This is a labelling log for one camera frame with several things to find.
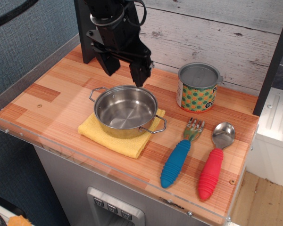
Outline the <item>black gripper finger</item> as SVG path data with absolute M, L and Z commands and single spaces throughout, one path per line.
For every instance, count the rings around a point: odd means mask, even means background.
M 94 55 L 97 58 L 104 72 L 111 76 L 120 68 L 119 55 L 107 48 L 93 48 Z
M 129 64 L 130 73 L 136 87 L 142 87 L 144 82 L 150 77 L 153 68 L 152 61 L 134 61 Z

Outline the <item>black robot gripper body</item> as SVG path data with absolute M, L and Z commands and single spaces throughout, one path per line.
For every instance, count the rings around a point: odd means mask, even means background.
M 92 48 L 107 48 L 119 55 L 119 59 L 151 61 L 151 51 L 141 42 L 140 30 L 147 17 L 144 4 L 139 19 L 135 4 L 88 4 L 91 22 L 96 30 L 90 32 Z

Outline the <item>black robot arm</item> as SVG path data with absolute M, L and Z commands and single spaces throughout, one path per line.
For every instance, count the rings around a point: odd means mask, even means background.
M 102 69 L 111 76 L 120 68 L 120 62 L 125 61 L 129 63 L 133 82 L 142 87 L 153 68 L 151 51 L 140 40 L 147 13 L 139 20 L 134 0 L 88 0 L 86 4 L 96 26 L 87 35 Z

